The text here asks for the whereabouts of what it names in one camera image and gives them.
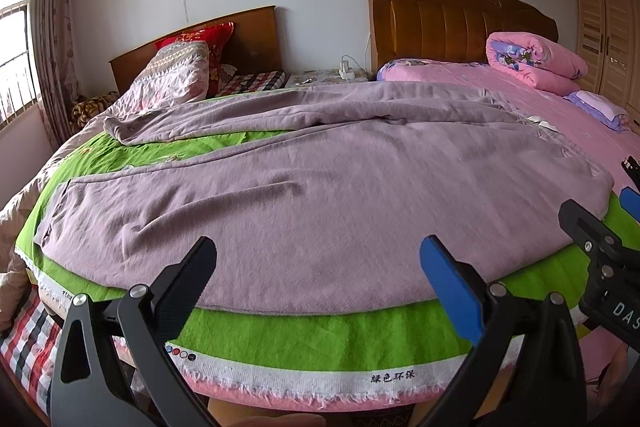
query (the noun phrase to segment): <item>purple blanket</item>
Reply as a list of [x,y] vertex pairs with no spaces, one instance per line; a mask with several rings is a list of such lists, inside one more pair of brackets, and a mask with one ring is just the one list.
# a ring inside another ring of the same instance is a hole
[[76,178],[36,241],[107,286],[151,282],[201,235],[218,268],[199,306],[339,314],[434,297],[418,247],[436,233],[495,280],[569,239],[558,208],[598,217],[610,174],[498,94],[378,82],[200,102],[106,127],[127,143],[238,130],[294,131],[189,160]]

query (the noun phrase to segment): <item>red pillow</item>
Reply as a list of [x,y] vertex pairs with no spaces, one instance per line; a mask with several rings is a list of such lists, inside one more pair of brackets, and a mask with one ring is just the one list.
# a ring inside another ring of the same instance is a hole
[[218,92],[222,48],[225,47],[233,32],[234,23],[226,22],[217,26],[167,37],[162,41],[156,42],[156,48],[160,50],[174,42],[205,41],[209,47],[209,90],[207,91],[207,98],[209,98],[210,96],[215,96]]

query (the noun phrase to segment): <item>checkered bedsheet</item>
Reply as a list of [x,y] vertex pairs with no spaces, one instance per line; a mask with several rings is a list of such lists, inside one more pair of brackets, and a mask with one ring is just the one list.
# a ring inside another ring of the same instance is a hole
[[0,335],[2,363],[49,415],[49,394],[60,327],[45,311],[38,287],[32,286],[15,317],[14,327]]
[[220,86],[216,96],[278,89],[279,87],[284,86],[286,80],[287,75],[284,71],[271,71],[271,73],[234,76],[228,83]]

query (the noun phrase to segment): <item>nightstand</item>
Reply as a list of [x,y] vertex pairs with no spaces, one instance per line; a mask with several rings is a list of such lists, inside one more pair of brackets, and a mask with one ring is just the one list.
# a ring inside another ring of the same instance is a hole
[[343,80],[338,70],[311,70],[302,73],[292,73],[284,87],[328,86],[331,84],[358,84],[369,82],[364,70],[352,70],[356,77]]

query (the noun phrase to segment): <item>pink bedsheet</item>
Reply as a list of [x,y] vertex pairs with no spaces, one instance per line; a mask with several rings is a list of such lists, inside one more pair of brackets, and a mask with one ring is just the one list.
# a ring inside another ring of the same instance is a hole
[[556,94],[533,89],[487,64],[476,62],[396,60],[385,68],[378,78],[387,82],[446,82],[500,91],[516,108],[542,117],[609,170],[615,180],[616,194],[624,187],[634,187],[620,162],[629,155],[640,156],[640,136],[631,130],[617,133]]

